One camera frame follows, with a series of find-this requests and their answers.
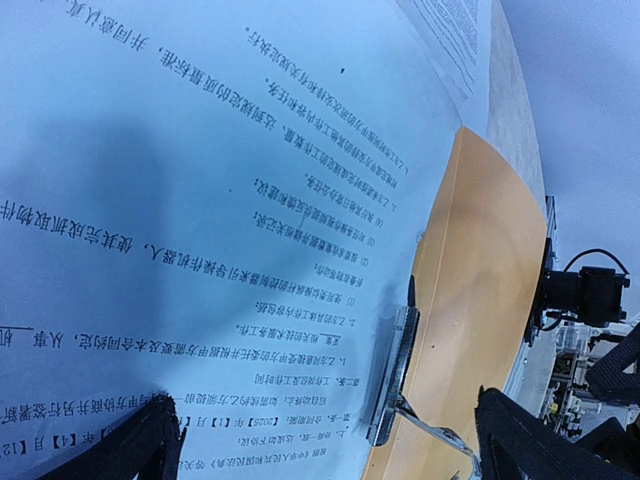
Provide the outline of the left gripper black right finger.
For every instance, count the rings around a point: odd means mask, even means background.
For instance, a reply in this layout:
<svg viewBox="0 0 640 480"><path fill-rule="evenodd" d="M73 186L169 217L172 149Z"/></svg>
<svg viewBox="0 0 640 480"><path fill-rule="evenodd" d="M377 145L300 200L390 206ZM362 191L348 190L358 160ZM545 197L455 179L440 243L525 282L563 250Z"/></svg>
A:
<svg viewBox="0 0 640 480"><path fill-rule="evenodd" d="M496 388L480 389L474 410L484 479L637 479L555 434Z"/></svg>

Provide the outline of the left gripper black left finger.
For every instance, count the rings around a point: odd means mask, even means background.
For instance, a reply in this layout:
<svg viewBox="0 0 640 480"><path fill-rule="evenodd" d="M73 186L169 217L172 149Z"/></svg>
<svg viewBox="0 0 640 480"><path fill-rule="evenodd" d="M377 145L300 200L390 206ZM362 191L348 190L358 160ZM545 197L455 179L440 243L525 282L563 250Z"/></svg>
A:
<svg viewBox="0 0 640 480"><path fill-rule="evenodd" d="M42 477L176 480L186 434L174 399L156 397L95 446Z"/></svg>

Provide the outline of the orange folder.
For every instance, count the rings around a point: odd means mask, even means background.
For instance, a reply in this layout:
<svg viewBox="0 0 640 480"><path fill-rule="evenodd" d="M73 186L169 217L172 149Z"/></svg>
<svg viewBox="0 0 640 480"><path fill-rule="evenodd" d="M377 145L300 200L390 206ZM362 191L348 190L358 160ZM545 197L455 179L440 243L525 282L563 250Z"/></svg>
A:
<svg viewBox="0 0 640 480"><path fill-rule="evenodd" d="M421 420L471 447L478 393L505 385L520 348L546 231L514 168L459 129L414 262L421 318L403 393Z"/></svg>

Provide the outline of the white printed sheet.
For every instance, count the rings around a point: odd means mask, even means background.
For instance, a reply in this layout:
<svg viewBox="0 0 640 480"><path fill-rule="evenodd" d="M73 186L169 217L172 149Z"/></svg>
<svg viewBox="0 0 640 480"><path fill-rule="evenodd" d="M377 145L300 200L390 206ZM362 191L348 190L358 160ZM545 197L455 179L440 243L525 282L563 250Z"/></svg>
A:
<svg viewBox="0 0 640 480"><path fill-rule="evenodd" d="M459 119L394 1L1 5L1 475L155 395L183 479L358 479Z"/></svg>

